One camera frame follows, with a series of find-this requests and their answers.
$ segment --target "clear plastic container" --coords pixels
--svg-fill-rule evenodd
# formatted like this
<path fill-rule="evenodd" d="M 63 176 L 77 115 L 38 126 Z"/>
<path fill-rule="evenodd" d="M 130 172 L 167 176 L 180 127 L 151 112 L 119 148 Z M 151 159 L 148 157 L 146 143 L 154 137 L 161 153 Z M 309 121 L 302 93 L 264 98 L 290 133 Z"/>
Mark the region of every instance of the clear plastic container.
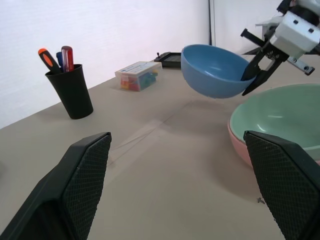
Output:
<path fill-rule="evenodd" d="M 140 92 L 163 78 L 161 62 L 139 61 L 115 72 L 122 89 Z"/>

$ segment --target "robotic arm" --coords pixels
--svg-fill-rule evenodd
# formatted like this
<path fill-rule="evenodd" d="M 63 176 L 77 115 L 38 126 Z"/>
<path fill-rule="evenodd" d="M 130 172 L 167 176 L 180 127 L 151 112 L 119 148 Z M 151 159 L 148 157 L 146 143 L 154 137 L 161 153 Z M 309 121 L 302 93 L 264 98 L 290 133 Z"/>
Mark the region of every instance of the robotic arm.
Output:
<path fill-rule="evenodd" d="M 257 55 L 245 69 L 241 81 L 255 77 L 255 80 L 243 92 L 243 96 L 265 83 L 277 68 L 285 61 L 302 70 L 306 75 L 312 74 L 313 67 L 306 65 L 299 58 L 310 52 L 320 42 L 320 0 L 283 0 L 277 10 L 284 14 L 279 25 L 273 25 L 264 35 L 264 41 L 254 36 L 247 29 L 241 34 L 260 46 Z M 268 57 L 272 60 L 265 70 L 261 70 L 259 62 Z"/>

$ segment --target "green bowl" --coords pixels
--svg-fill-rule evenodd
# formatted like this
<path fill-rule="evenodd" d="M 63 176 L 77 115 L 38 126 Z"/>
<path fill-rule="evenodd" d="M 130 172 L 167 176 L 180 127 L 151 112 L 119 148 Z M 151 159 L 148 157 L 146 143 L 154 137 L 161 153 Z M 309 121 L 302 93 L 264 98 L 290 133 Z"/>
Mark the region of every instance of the green bowl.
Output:
<path fill-rule="evenodd" d="M 273 88 L 250 97 L 230 119 L 232 133 L 243 143 L 247 130 L 299 144 L 320 160 L 320 84 Z"/>

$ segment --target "gray table surface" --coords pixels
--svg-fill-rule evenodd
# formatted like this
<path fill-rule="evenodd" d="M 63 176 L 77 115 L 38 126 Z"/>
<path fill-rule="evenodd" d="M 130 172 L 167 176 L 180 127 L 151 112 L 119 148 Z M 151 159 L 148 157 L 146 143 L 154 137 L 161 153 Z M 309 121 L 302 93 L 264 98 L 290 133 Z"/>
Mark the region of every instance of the gray table surface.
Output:
<path fill-rule="evenodd" d="M 317 56 L 302 59 L 320 65 Z M 252 94 L 299 83 L 320 83 L 320 70 L 307 77 L 284 63 Z M 121 90 L 112 79 L 89 93 L 94 112 L 84 119 L 69 119 L 59 103 L 0 130 L 0 233 L 71 144 L 111 132 L 88 239 L 284 239 L 229 139 L 227 122 L 247 96 L 202 96 L 180 70 L 167 69 L 142 92 Z"/>

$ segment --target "pen holder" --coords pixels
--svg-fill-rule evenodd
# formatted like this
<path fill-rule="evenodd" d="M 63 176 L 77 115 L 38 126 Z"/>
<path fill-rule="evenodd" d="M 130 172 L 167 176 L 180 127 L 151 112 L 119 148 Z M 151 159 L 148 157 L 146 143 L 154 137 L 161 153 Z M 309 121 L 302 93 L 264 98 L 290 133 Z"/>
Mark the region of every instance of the pen holder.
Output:
<path fill-rule="evenodd" d="M 75 64 L 74 70 L 59 74 L 48 72 L 49 79 L 71 119 L 82 119 L 94 109 L 87 89 L 81 64 Z"/>

